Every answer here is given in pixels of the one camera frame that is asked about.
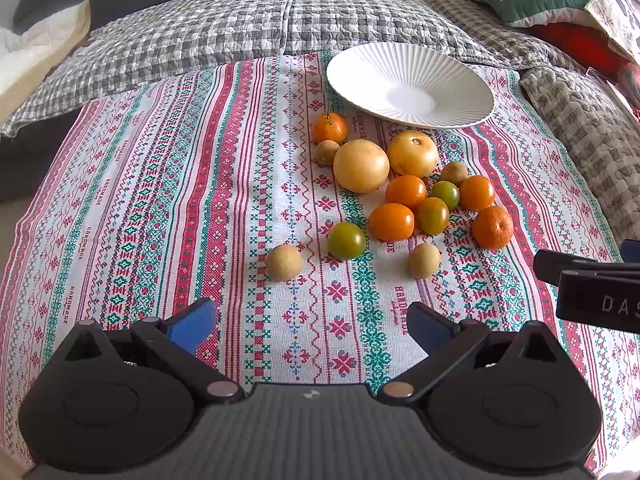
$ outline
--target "red fabric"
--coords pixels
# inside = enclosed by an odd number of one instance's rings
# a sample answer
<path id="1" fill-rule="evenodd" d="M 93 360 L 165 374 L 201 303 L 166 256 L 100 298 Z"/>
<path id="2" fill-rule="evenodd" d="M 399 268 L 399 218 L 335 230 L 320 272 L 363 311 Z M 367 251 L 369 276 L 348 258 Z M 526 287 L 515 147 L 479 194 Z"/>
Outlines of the red fabric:
<path id="1" fill-rule="evenodd" d="M 531 33 L 564 50 L 578 63 L 592 67 L 608 79 L 616 80 L 620 69 L 629 63 L 609 49 L 609 38 L 601 30 L 575 23 L 549 23 L 530 27 Z"/>

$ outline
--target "plate rim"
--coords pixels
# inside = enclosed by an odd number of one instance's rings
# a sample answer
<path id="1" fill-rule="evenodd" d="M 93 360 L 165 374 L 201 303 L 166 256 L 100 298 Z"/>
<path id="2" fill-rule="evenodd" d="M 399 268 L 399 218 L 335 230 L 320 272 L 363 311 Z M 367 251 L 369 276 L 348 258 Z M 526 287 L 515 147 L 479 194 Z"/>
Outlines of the plate rim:
<path id="1" fill-rule="evenodd" d="M 491 110 L 489 111 L 489 113 L 487 115 L 485 115 L 485 117 L 483 117 L 480 120 L 477 121 L 473 121 L 471 123 L 464 123 L 464 124 L 456 124 L 455 126 L 445 126 L 444 124 L 425 124 L 425 123 L 412 123 L 409 121 L 399 121 L 395 118 L 392 117 L 388 117 L 386 115 L 383 114 L 379 114 L 376 112 L 373 112 L 372 110 L 369 110 L 365 107 L 359 106 L 351 101 L 349 101 L 344 95 L 342 95 L 335 87 L 334 85 L 331 83 L 331 76 L 329 75 L 329 69 L 332 65 L 332 63 L 334 62 L 335 59 L 337 59 L 338 57 L 340 57 L 342 54 L 347 53 L 348 51 L 350 51 L 352 48 L 364 48 L 367 45 L 370 44 L 375 44 L 375 43 L 392 43 L 392 44 L 398 44 L 398 45 L 402 45 L 402 48 L 405 47 L 409 47 L 409 48 L 425 48 L 427 50 L 431 50 L 432 52 L 436 53 L 437 56 L 445 56 L 448 57 L 450 60 L 452 60 L 454 63 L 460 64 L 462 65 L 466 70 L 469 70 L 475 77 L 477 77 L 482 83 L 485 84 L 486 88 L 488 89 L 489 93 L 491 94 L 491 101 L 492 101 L 492 106 L 491 106 Z M 476 126 L 477 124 L 480 124 L 482 122 L 484 122 L 485 120 L 487 120 L 489 117 L 491 117 L 491 115 L 494 113 L 495 110 L 495 96 L 494 96 L 494 91 L 491 90 L 491 87 L 487 84 L 487 82 L 482 79 L 474 70 L 472 70 L 470 67 L 468 67 L 465 63 L 462 63 L 461 61 L 455 59 L 454 57 L 449 56 L 448 54 L 444 54 L 443 52 L 440 52 L 438 50 L 435 50 L 434 48 L 425 46 L 425 45 L 420 45 L 420 44 L 413 44 L 413 43 L 401 43 L 399 41 L 370 41 L 369 43 L 362 43 L 360 45 L 354 45 L 351 46 L 345 50 L 341 50 L 338 54 L 336 54 L 335 56 L 333 56 L 331 58 L 331 60 L 329 61 L 329 63 L 327 64 L 326 67 L 326 78 L 327 78 L 327 82 L 329 83 L 329 85 L 331 85 L 331 88 L 334 90 L 334 92 L 336 94 L 338 94 L 342 99 L 344 99 L 345 101 L 347 101 L 351 106 L 357 108 L 358 110 L 363 110 L 364 112 L 373 115 L 374 117 L 380 118 L 380 119 L 384 119 L 385 121 L 391 121 L 393 123 L 396 124 L 402 124 L 404 126 L 413 126 L 414 128 L 426 128 L 428 130 L 457 130 L 459 128 L 469 128 L 471 126 Z"/>

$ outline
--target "metal screw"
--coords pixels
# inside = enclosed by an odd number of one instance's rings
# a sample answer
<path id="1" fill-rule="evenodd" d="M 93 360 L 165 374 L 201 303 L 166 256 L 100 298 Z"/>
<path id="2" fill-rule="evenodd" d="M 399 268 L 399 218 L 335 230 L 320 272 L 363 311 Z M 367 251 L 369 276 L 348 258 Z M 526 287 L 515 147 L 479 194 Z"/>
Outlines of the metal screw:
<path id="1" fill-rule="evenodd" d="M 207 393 L 214 397 L 233 397 L 240 388 L 231 381 L 215 381 L 207 386 Z"/>
<path id="2" fill-rule="evenodd" d="M 382 387 L 382 391 L 389 397 L 395 397 L 396 399 L 405 399 L 411 397 L 414 394 L 414 387 L 404 381 L 393 381 L 387 383 Z"/>

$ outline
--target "round yellow fruit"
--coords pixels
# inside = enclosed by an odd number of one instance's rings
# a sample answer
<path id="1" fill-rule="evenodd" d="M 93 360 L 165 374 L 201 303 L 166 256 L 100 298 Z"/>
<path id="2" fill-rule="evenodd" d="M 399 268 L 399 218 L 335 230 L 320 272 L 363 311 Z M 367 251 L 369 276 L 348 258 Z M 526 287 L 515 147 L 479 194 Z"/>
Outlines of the round yellow fruit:
<path id="1" fill-rule="evenodd" d="M 440 266 L 440 251 L 435 245 L 420 244 L 409 253 L 409 273 L 418 280 L 436 273 Z"/>
<path id="2" fill-rule="evenodd" d="M 375 142 L 350 140 L 335 154 L 334 175 L 344 189 L 368 193 L 385 183 L 389 175 L 389 159 Z"/>
<path id="3" fill-rule="evenodd" d="M 442 173 L 440 173 L 440 180 L 451 182 L 456 187 L 460 187 L 468 177 L 469 170 L 462 162 L 457 161 L 446 164 L 445 167 L 442 168 Z"/>
<path id="4" fill-rule="evenodd" d="M 400 175 L 415 175 L 419 178 L 430 175 L 440 158 L 431 137 L 415 130 L 397 134 L 389 144 L 386 154 L 391 168 Z"/>
<path id="5" fill-rule="evenodd" d="M 272 280 L 286 282 L 302 271 L 302 255 L 294 246 L 282 244 L 269 251 L 266 264 Z"/>
<path id="6" fill-rule="evenodd" d="M 332 166 L 334 164 L 335 154 L 338 153 L 340 144 L 334 140 L 323 140 L 316 146 L 314 158 L 318 164 L 323 166 Z"/>

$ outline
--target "tangerine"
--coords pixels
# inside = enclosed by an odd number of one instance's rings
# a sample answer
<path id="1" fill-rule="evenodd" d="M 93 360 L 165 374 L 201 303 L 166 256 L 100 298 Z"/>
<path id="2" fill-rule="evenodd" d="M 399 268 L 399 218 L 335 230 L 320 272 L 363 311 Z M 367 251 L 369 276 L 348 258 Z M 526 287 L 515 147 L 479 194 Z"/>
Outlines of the tangerine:
<path id="1" fill-rule="evenodd" d="M 329 112 L 316 117 L 311 125 L 311 139 L 313 142 L 332 140 L 342 144 L 349 133 L 349 124 L 340 114 Z"/>
<path id="2" fill-rule="evenodd" d="M 385 198 L 387 202 L 415 209 L 427 198 L 427 187 L 422 179 L 415 175 L 402 175 L 386 186 Z"/>
<path id="3" fill-rule="evenodd" d="M 497 205 L 485 207 L 471 224 L 471 234 L 484 249 L 506 247 L 513 236 L 513 219 L 506 209 Z"/>
<path id="4" fill-rule="evenodd" d="M 383 204 L 371 213 L 369 230 L 383 242 L 405 240 L 414 233 L 414 214 L 402 204 Z"/>
<path id="5" fill-rule="evenodd" d="M 465 209 L 480 211 L 494 203 L 494 199 L 494 185 L 485 176 L 470 176 L 460 184 L 460 205 Z"/>

